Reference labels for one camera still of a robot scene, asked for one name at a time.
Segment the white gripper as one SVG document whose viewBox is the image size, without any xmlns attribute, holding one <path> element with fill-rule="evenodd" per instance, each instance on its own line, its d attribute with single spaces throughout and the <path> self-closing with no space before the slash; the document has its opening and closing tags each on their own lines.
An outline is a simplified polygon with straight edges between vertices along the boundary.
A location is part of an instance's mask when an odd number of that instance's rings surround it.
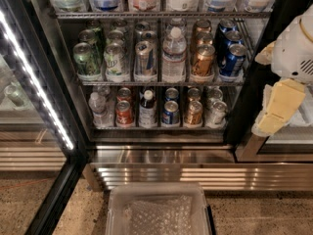
<svg viewBox="0 0 313 235">
<path fill-rule="evenodd" d="M 313 16 L 296 17 L 254 60 L 260 65 L 271 64 L 273 73 L 286 78 L 273 86 L 265 85 L 262 110 L 251 128 L 253 134 L 268 137 L 278 132 L 300 107 L 305 98 L 302 83 L 313 82 Z"/>
</svg>

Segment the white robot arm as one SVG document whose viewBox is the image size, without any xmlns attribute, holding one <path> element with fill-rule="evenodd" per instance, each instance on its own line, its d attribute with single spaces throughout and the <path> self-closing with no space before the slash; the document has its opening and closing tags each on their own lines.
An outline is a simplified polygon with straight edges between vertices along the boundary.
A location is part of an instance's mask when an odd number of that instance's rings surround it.
<svg viewBox="0 0 313 235">
<path fill-rule="evenodd" d="M 255 61 L 270 65 L 280 77 L 273 85 L 265 85 L 262 110 L 251 129 L 257 136 L 268 137 L 291 119 L 305 98 L 305 86 L 313 82 L 313 6 L 295 17 Z"/>
</svg>

